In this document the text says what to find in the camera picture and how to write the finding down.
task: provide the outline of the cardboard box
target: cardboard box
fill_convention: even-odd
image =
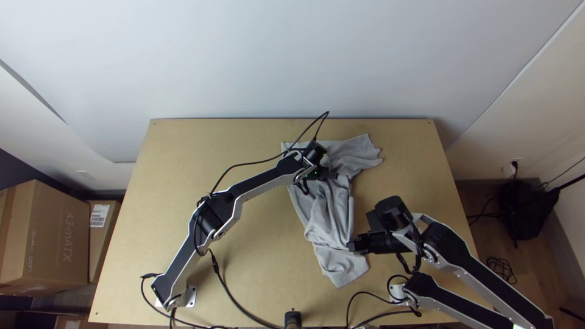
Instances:
[[[89,201],[90,217],[90,283],[98,283],[121,204],[117,201]]]
[[[0,294],[87,284],[90,206],[37,180],[0,191]]]
[[[88,322],[87,314],[19,312],[15,329],[106,329],[107,324]]]

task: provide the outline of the gray cloth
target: gray cloth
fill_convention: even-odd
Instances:
[[[346,244],[353,232],[353,197],[351,179],[362,169],[382,162],[377,149],[367,134],[346,141],[318,141],[327,148],[321,165],[339,174],[336,180],[309,181],[309,195],[295,186],[289,186],[294,209],[305,227],[305,238],[313,243],[321,271],[336,287],[342,287],[360,275],[369,266],[366,258],[349,252]],[[282,143],[282,149],[291,143]],[[308,143],[295,147],[303,148]]]

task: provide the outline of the white wall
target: white wall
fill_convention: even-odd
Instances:
[[[581,4],[548,45],[447,150],[457,179],[502,178],[521,157],[519,175],[547,181],[585,156],[585,10]],[[585,172],[575,167],[550,187]],[[585,182],[561,192],[555,212],[585,272]]]
[[[161,117],[436,118],[449,145],[579,2],[7,1],[0,58],[113,161]]]
[[[126,189],[133,163],[93,152],[63,121],[0,67],[0,148],[45,174],[83,189]],[[86,170],[95,179],[77,173]]]
[[[567,168],[571,167],[574,163],[579,161],[585,156],[585,149],[581,149],[580,154],[562,161],[557,167],[547,171],[541,175],[541,180],[546,182],[555,178],[561,174]],[[571,171],[564,174],[549,185],[549,188],[553,188],[564,183],[567,183],[571,179],[585,173],[585,161],[575,166]],[[567,238],[569,239],[573,251],[577,256],[577,260],[585,273],[585,181],[580,181],[574,185],[571,185],[561,191],[559,202],[555,206],[555,212],[561,221],[561,225]]]

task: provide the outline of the wooden table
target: wooden table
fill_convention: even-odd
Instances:
[[[155,119],[136,163],[97,287],[90,320],[116,324],[168,325],[140,294],[140,276],[164,272],[187,236],[196,201],[228,166],[271,157],[281,141],[292,141],[309,119]],[[457,231],[477,254],[459,195],[433,121],[426,119],[328,119],[320,140],[345,140],[369,133],[384,162],[353,180],[354,235],[368,231],[366,212],[386,197],[399,195],[412,212],[426,213]],[[309,132],[303,140],[309,140]],[[274,162],[236,168],[219,190],[274,166]],[[350,284],[335,288],[322,275],[313,247],[286,188],[276,188],[243,207],[239,222],[211,245],[232,294],[249,311],[276,325],[294,308],[306,326],[344,326],[347,302],[365,290],[385,297],[386,281],[403,274],[394,255],[368,255],[370,269]],[[409,264],[414,257],[407,255]],[[423,265],[444,288],[482,301],[453,274]],[[150,280],[146,295],[154,303]],[[177,317],[202,325],[256,327],[230,302],[205,257],[190,284],[197,285],[194,308]],[[350,323],[395,306],[359,296]],[[451,317],[423,311],[423,317],[400,314],[374,324],[453,322]]]

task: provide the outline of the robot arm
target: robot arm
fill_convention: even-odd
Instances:
[[[455,231],[427,215],[412,215],[400,197],[382,200],[367,218],[372,231],[348,243],[351,251],[416,252],[414,228],[418,230],[419,225],[425,224],[427,227],[418,234],[422,258],[437,269],[453,272],[503,315],[446,291],[421,272],[414,273],[404,286],[394,285],[402,289],[410,306],[436,308],[477,329],[554,328],[550,316],[473,257]]]
[[[151,288],[163,307],[191,307],[195,303],[196,287],[187,286],[187,278],[205,255],[209,245],[219,240],[240,218],[242,204],[279,185],[297,185],[311,179],[330,176],[327,168],[319,166],[326,149],[315,141],[300,151],[292,151],[276,166],[229,189],[205,197],[193,212],[188,235],[164,274],[155,278]]]

